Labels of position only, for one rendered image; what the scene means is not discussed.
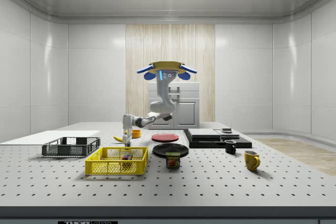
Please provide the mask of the yellow basket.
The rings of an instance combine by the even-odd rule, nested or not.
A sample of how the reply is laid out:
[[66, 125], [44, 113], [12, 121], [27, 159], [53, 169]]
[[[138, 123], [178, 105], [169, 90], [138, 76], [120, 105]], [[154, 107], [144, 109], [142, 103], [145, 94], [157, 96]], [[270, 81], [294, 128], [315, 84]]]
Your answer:
[[[142, 175], [148, 161], [147, 147], [101, 147], [85, 160], [87, 175]], [[132, 154], [133, 160], [122, 156]]]

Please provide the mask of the red plate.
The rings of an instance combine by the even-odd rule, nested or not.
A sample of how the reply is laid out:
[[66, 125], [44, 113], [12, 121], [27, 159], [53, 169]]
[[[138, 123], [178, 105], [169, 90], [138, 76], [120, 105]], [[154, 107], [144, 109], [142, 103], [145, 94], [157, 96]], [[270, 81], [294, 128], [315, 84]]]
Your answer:
[[152, 140], [157, 142], [174, 142], [179, 139], [179, 136], [172, 133], [159, 133], [152, 135]]

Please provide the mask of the black plate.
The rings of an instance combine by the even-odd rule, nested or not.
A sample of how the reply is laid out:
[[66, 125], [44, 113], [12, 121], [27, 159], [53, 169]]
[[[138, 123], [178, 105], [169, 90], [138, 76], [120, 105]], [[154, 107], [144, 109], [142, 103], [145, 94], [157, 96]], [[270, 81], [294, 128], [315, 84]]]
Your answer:
[[180, 156], [186, 156], [189, 149], [181, 144], [167, 143], [153, 147], [153, 153], [159, 157], [165, 157], [167, 152], [179, 152]]

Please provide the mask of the flat-sided can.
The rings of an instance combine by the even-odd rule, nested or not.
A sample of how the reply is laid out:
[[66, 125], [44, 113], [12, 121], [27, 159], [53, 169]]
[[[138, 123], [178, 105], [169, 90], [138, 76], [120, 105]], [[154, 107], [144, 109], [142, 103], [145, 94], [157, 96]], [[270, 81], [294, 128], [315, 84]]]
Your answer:
[[180, 152], [166, 152], [166, 166], [167, 168], [179, 168], [181, 165], [180, 162]]

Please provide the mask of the dark grey basket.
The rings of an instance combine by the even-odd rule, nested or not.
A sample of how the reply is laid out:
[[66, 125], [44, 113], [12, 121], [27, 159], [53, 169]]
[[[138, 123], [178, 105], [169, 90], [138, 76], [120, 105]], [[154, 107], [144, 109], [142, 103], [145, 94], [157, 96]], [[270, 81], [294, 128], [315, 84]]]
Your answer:
[[61, 137], [42, 146], [42, 155], [86, 157], [100, 146], [99, 137]]

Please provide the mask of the white cabinet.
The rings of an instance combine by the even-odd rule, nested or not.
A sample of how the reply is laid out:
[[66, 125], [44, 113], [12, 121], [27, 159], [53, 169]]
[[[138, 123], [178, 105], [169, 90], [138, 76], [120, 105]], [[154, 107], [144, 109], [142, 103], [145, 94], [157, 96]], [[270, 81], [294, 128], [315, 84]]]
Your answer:
[[149, 129], [191, 129], [199, 127], [199, 83], [189, 81], [171, 82], [169, 95], [176, 104], [173, 118], [165, 121], [159, 119], [148, 125]]

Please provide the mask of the drone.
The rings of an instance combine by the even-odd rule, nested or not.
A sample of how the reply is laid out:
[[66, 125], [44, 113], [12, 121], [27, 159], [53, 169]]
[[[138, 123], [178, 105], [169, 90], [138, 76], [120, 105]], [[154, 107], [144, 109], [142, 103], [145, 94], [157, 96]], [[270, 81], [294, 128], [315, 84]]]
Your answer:
[[145, 80], [152, 80], [156, 77], [159, 77], [161, 80], [163, 80], [165, 77], [170, 77], [166, 72], [176, 72], [177, 76], [180, 79], [183, 80], [189, 80], [190, 79], [190, 74], [191, 73], [197, 73], [197, 70], [185, 65], [184, 63], [181, 62], [176, 62], [176, 61], [158, 61], [158, 62], [153, 62], [150, 63], [149, 65], [137, 70], [137, 73], [143, 73], [144, 74], [144, 79]]

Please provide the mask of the black mug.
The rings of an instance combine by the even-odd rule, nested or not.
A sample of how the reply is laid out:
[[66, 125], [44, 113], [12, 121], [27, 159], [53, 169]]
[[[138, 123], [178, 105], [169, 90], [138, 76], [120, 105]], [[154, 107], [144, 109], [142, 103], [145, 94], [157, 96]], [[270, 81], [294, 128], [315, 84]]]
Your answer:
[[234, 140], [225, 140], [225, 151], [228, 154], [235, 154], [236, 153], [236, 141]]

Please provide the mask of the black stove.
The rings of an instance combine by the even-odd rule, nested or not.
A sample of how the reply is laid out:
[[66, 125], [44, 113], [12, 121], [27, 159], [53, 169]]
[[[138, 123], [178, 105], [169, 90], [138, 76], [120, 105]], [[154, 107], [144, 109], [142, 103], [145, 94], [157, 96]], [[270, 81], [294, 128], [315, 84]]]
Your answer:
[[[225, 139], [224, 138], [200, 138], [196, 137], [193, 138], [190, 134], [189, 130], [183, 130], [188, 141], [189, 141], [189, 148], [224, 148], [225, 147]], [[228, 138], [227, 140], [232, 140], [236, 142], [237, 148], [252, 148], [252, 142], [243, 138]]]

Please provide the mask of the yellow mug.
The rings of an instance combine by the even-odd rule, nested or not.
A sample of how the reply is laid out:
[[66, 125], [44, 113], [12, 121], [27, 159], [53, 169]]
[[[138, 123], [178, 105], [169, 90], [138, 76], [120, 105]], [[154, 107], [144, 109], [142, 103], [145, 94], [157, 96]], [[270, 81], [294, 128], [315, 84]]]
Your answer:
[[255, 151], [244, 151], [244, 159], [248, 170], [256, 171], [260, 165], [259, 153]]

